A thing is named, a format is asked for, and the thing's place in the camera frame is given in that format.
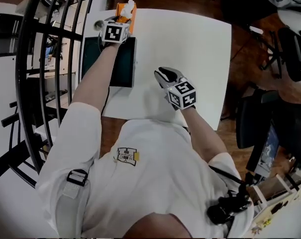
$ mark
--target tabletop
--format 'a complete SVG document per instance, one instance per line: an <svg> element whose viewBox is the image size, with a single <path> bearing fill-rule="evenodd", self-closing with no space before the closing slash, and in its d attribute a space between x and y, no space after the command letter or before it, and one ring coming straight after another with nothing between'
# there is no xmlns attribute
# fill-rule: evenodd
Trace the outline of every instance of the tabletop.
<svg viewBox="0 0 301 239"><path fill-rule="evenodd" d="M98 36L94 23L113 15L115 10L91 9L84 38ZM197 111L216 130L228 80L231 25L191 13L137 9L133 36L137 38L134 87L110 87L103 115L187 126L180 111L174 111L164 99L155 80L154 71L166 66L180 70L191 80L197 89Z"/></svg>

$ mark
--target strap buckle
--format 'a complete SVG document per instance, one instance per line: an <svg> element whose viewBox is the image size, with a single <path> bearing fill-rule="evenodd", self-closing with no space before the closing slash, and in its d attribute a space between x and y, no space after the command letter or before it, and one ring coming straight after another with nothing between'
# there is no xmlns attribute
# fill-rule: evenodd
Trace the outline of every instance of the strap buckle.
<svg viewBox="0 0 301 239"><path fill-rule="evenodd" d="M74 169L71 172L69 172L66 180L68 182L84 187L88 175L89 174L83 169Z"/></svg>

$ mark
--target orange box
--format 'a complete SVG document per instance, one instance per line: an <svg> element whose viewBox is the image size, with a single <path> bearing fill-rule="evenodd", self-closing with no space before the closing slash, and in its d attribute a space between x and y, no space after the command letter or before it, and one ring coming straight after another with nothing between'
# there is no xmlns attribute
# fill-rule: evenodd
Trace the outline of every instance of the orange box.
<svg viewBox="0 0 301 239"><path fill-rule="evenodd" d="M118 4L117 4L117 7L116 7L116 16L119 16L119 19L117 20L117 22L126 23L127 21L130 20L129 18L120 16L120 12L121 12L121 10L124 8L124 6L125 6L125 3L118 3ZM134 8L133 8L133 10L132 10L131 24L130 24L130 27L129 27L129 32L130 32L131 34L132 34L133 31L134 31L134 24L135 24L136 10L137 10L137 6L136 6L136 3L135 3L135 6L134 6Z"/></svg>

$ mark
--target chest badge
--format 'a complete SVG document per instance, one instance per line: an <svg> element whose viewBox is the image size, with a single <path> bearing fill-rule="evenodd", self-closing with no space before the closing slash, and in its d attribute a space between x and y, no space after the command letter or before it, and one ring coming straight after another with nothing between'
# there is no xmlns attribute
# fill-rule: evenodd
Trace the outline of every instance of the chest badge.
<svg viewBox="0 0 301 239"><path fill-rule="evenodd" d="M117 160L123 163L129 163L136 166L137 161L139 161L139 152L137 149L118 148L117 154Z"/></svg>

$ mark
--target metal railing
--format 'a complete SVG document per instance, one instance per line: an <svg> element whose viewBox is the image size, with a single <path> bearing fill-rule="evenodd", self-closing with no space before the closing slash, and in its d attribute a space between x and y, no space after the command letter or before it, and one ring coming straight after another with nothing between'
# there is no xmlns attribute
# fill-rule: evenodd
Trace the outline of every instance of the metal railing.
<svg viewBox="0 0 301 239"><path fill-rule="evenodd" d="M41 52L40 52L40 68L39 68L39 90L40 90L40 103L41 103L41 112L43 117L43 124L45 128L45 133L47 137L47 144L49 149L53 146L53 141L51 137L51 132L48 124L48 113L45 101L45 51L46 51L46 43L49 35L55 35L58 38L57 41L57 51L56 51L56 62L55 62L55 102L56 102L56 114L58 124L61 124L63 119L61 113L61 101L60 101L60 54L62 47L62 39L68 38L70 39L70 48L69 48L69 58L68 58L68 103L70 104L72 101L72 63L73 63L73 49L74 49L74 41L80 41L82 48L83 41L83 33L84 26L86 21L87 13L90 10L92 0L88 1L87 11L85 15L85 20L83 24L82 34L76 33L77 21L80 14L80 9L83 0L78 1L78 5L75 12L75 17L73 20L72 31L68 31L64 29L66 16L68 12L68 7L72 0L66 0L64 5L64 10L62 14L62 19L60 23L60 27L54 27L51 25L51 19L53 15L53 11L55 9L55 3L57 0L52 0L51 5L48 10L48 14L46 16L45 23L34 23L35 12L40 0L30 0L21 25L19 38L18 38L18 48L16 55L16 65L15 65L15 87L16 87L16 101L17 101L17 111L19 114L19 121L25 132L25 143L29 152L29 155L32 159L33 165L27 164L32 169L34 168L37 173L40 172L43 166L43 160L41 159L40 152L46 152L42 149L39 149L38 144L36 143L36 134L32 128L32 111L29 109L30 102L30 89L26 83L27 79L27 47L29 43L29 36L31 32L43 33L42 44L41 44Z"/></svg>

